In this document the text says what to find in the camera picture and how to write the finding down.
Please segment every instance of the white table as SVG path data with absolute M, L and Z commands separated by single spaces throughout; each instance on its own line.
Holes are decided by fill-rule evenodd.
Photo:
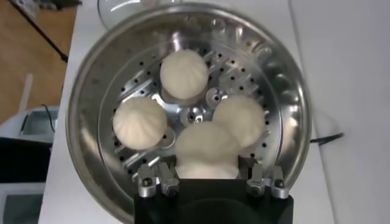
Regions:
M 292 0 L 337 223 L 389 223 L 390 1 Z
M 390 75 L 385 76 L 384 68 L 385 59 L 389 58 L 385 49 L 390 49 L 388 45 L 381 46 L 380 43 L 390 40 L 390 33 L 387 27 L 387 30 L 382 30 L 383 36 L 377 37 L 378 42 L 372 42 L 369 40 L 375 40 L 376 36 L 364 33 L 364 29 L 374 32 L 381 30 L 381 27 L 362 25 L 367 25 L 367 21 L 386 24 L 385 19 L 380 20 L 380 16 L 385 16 L 385 9 L 389 5 L 386 8 L 376 1 L 377 14 L 368 18 L 367 14 L 371 11 L 365 10 L 372 10 L 371 5 L 332 1 L 333 4 L 320 0 L 292 2 L 299 31 L 300 53 L 305 65 L 303 68 L 314 102 L 315 130 L 321 135 L 337 130 L 347 134 L 344 139 L 321 149 L 327 184 L 320 151 L 315 145 L 311 146 L 305 167 L 291 191 L 296 199 L 294 223 L 333 223 L 327 186 L 331 191 L 335 219 L 339 223 L 385 223 L 383 218 L 387 207 L 380 207 L 375 202 L 384 204 L 389 196 L 381 190 L 390 188 L 388 179 L 376 180 L 378 174 L 386 174 L 386 168 L 389 169 L 385 160 L 390 154 L 389 151 L 385 152 L 389 140 L 384 138 L 384 127 L 390 121 L 385 117 L 390 114 L 390 107 L 381 104 L 381 99 L 390 95 L 387 88 Z M 247 0 L 246 4 L 244 1 L 235 2 L 223 1 L 252 17 L 257 15 L 261 23 L 300 62 L 288 0 Z M 65 136 L 65 112 L 77 67 L 104 32 L 96 1 L 84 1 L 76 17 L 40 223 L 118 222 L 94 201 L 80 182 L 69 157 Z

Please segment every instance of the bolt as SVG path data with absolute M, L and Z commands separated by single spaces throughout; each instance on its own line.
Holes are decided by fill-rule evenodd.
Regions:
M 166 192 L 166 196 L 169 198 L 175 197 L 176 194 L 177 194 L 177 191 L 175 191 L 174 189 L 168 189 Z
M 144 178 L 142 180 L 142 185 L 144 187 L 149 187 L 150 185 L 152 185 L 152 183 L 153 183 L 153 180 L 150 177 Z
M 276 179 L 274 184 L 275 184 L 275 187 L 284 187 L 285 186 L 282 179 Z

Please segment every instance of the metal surface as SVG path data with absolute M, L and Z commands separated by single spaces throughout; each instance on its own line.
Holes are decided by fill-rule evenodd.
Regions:
M 254 197 L 264 195 L 266 185 L 263 182 L 263 168 L 256 163 L 252 168 L 252 178 L 246 181 L 247 192 Z
M 165 101 L 159 80 L 161 61 L 183 48 L 198 51 L 210 72 L 205 95 L 187 106 Z M 214 5 L 167 5 L 126 19 L 94 45 L 74 82 L 66 133 L 80 179 L 105 209 L 132 222 L 141 164 L 172 155 L 183 128 L 209 121 L 231 94 L 253 97 L 266 112 L 269 134 L 243 156 L 253 153 L 265 175 L 281 166 L 291 187 L 307 154 L 311 114 L 303 78 L 286 49 L 249 18 Z M 155 149 L 127 149 L 112 131 L 116 108 L 135 96 L 151 97 L 167 112 L 171 128 Z
M 286 199 L 289 195 L 289 189 L 285 186 L 283 171 L 280 166 L 275 166 L 271 179 L 271 195 L 274 198 Z
M 156 194 L 156 177 L 147 164 L 138 169 L 138 195 L 142 198 L 151 198 Z
M 166 163 L 159 163 L 161 192 L 169 197 L 175 196 L 179 191 L 179 181 L 174 178 Z

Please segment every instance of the dumpling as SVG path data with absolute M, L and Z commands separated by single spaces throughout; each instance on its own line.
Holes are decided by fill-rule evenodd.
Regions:
M 182 179 L 235 179 L 238 176 L 237 165 L 209 165 L 204 163 L 176 167 L 176 173 Z
M 206 88 L 208 69 L 198 53 L 179 50 L 163 60 L 160 78 L 172 97 L 185 100 L 199 95 Z
M 182 131 L 175 144 L 179 166 L 197 163 L 234 165 L 239 151 L 236 139 L 212 122 L 190 125 Z
M 149 149 L 161 140 L 167 128 L 164 109 L 148 97 L 129 98 L 116 110 L 113 129 L 126 147 Z
M 225 127 L 242 148 L 254 144 L 266 131 L 264 111 L 246 96 L 230 96 L 215 109 L 213 122 Z

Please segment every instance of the black cable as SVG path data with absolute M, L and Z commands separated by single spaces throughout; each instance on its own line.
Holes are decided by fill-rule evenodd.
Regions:
M 336 139 L 339 139 L 341 137 L 344 136 L 344 133 L 338 133 L 336 135 L 331 135 L 331 136 L 327 136 L 327 137 L 323 137 L 323 138 L 316 138 L 316 139 L 312 139 L 310 140 L 310 143 L 318 143 L 318 145 L 324 145 L 328 142 L 332 142 Z
M 54 127 L 53 127 L 53 120 L 51 119 L 51 115 L 50 115 L 50 111 L 48 109 L 48 106 L 46 106 L 46 104 L 41 104 L 44 109 L 46 110 L 46 113 L 48 114 L 48 117 L 49 117 L 49 121 L 50 121 L 50 127 L 51 127 L 51 130 L 53 131 L 53 133 L 55 133 L 55 130 L 54 130 Z
M 27 20 L 27 22 L 29 22 L 29 24 L 46 40 L 46 42 L 50 44 L 51 47 L 53 47 L 53 49 L 60 55 L 61 59 L 67 63 L 68 56 L 64 54 L 52 40 L 50 40 L 50 38 L 38 27 L 38 25 L 36 25 L 36 23 L 32 19 L 30 19 L 30 17 L 16 3 L 14 3 L 12 0 L 8 0 L 8 2 L 11 3 L 11 5 L 19 12 L 19 14 L 23 16 L 23 18 Z

